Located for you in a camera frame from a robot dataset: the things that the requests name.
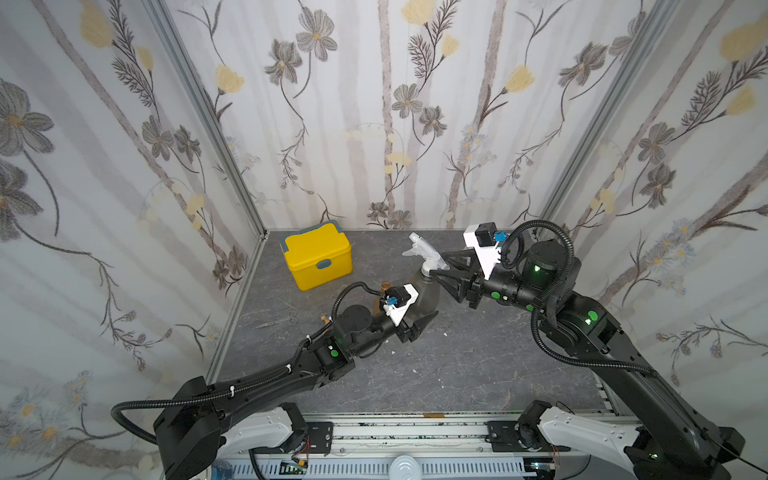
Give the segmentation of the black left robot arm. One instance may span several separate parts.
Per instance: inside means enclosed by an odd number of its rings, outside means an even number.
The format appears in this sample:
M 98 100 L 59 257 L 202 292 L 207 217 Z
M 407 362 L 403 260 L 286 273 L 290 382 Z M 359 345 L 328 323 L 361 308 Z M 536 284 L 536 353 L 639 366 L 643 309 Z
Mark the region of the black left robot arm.
M 224 434 L 249 416 L 287 398 L 339 380 L 355 360 L 370 356 L 389 337 L 413 342 L 437 316 L 435 311 L 412 325 L 396 325 L 381 312 L 362 305 L 347 307 L 320 334 L 299 344 L 282 364 L 235 380 L 207 384 L 202 377 L 185 382 L 154 421 L 167 479 L 189 479 L 209 467 L 225 444 Z

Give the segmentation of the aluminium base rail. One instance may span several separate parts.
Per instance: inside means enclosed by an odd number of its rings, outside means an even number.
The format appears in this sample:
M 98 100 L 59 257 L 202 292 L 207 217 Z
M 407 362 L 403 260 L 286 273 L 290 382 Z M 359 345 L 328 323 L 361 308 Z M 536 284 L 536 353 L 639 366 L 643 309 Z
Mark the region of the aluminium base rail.
M 308 432 L 285 453 L 257 452 L 286 438 L 283 414 L 263 413 L 226 435 L 203 479 L 576 479 L 605 467 L 631 478 L 624 447 L 639 435 L 634 417 L 544 413 L 541 446 L 522 444 L 509 412 L 307 414 Z

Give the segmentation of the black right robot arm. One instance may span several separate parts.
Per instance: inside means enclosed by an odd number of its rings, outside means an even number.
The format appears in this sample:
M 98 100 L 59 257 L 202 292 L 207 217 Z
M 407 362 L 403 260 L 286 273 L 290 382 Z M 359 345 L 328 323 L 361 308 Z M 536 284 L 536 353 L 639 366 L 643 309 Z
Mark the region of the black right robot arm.
M 518 417 L 528 449 L 567 446 L 622 467 L 637 479 L 728 479 L 744 437 L 700 414 L 644 359 L 615 317 L 574 291 L 580 263 L 566 236 L 525 245 L 508 237 L 494 246 L 445 252 L 432 275 L 457 302 L 483 298 L 530 314 L 534 343 L 550 358 L 596 374 L 638 424 L 620 431 L 546 401 Z

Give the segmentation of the clear spray nozzle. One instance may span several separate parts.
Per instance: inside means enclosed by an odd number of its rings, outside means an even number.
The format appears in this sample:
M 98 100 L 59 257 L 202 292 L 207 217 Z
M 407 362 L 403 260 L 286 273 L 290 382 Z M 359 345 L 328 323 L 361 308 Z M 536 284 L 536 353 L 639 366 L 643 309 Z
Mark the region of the clear spray nozzle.
M 443 259 L 441 254 L 422 236 L 412 232 L 409 235 L 411 248 L 404 251 L 404 257 L 421 257 L 423 262 L 420 271 L 423 275 L 429 276 L 433 270 L 449 270 L 450 267 Z

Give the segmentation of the yellow plastic storage box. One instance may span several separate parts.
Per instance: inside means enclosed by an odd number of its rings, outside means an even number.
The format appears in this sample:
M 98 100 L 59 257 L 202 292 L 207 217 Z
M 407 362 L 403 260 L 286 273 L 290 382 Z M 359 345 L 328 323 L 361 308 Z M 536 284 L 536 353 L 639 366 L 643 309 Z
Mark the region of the yellow plastic storage box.
M 351 244 L 336 221 L 288 235 L 281 250 L 300 291 L 308 291 L 353 272 Z

